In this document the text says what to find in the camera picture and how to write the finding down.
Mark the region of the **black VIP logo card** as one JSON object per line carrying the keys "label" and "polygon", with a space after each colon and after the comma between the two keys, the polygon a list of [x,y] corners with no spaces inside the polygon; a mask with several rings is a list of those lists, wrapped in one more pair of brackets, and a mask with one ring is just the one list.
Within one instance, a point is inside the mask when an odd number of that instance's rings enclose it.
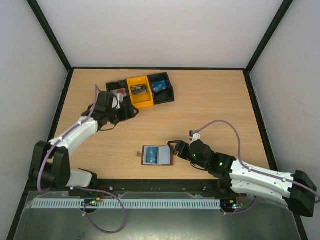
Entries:
{"label": "black VIP logo card", "polygon": [[143,84],[137,84],[130,87],[131,93],[133,96],[144,94],[148,92],[147,86]]}

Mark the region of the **brown leather card holder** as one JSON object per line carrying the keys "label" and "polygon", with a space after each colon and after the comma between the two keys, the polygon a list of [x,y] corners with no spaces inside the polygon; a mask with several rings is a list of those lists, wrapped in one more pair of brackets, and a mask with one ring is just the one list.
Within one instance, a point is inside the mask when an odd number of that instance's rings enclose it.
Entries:
{"label": "brown leather card holder", "polygon": [[173,166],[174,155],[167,145],[152,146],[144,145],[141,151],[136,153],[141,158],[143,166]]}

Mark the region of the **blue VIP card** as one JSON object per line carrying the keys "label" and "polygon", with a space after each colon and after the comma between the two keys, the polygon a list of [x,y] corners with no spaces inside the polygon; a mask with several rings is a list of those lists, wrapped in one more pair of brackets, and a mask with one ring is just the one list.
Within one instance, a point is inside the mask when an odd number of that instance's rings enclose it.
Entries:
{"label": "blue VIP card", "polygon": [[167,83],[165,80],[156,81],[151,84],[152,90],[154,93],[159,93],[165,89],[167,89]]}

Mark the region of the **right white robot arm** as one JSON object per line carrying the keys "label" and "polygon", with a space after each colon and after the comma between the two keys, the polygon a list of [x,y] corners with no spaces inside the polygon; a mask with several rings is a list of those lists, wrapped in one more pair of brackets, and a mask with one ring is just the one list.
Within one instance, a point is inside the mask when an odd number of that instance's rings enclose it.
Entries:
{"label": "right white robot arm", "polygon": [[200,139],[186,143],[167,143],[174,156],[195,164],[219,179],[218,191],[247,194],[265,198],[288,208],[291,212],[311,218],[314,215],[317,187],[303,171],[279,172],[257,167],[239,159],[214,152]]}

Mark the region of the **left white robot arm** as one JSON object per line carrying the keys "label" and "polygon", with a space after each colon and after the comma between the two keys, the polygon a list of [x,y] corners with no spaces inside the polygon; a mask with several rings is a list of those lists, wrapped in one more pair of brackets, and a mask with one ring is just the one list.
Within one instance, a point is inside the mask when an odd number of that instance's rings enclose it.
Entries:
{"label": "left white robot arm", "polygon": [[77,122],[64,133],[49,141],[39,141],[32,154],[29,179],[37,190],[81,187],[87,188],[94,173],[72,169],[70,157],[90,136],[103,131],[108,123],[116,126],[134,118],[140,111],[122,93],[96,90],[93,104],[89,105]]}

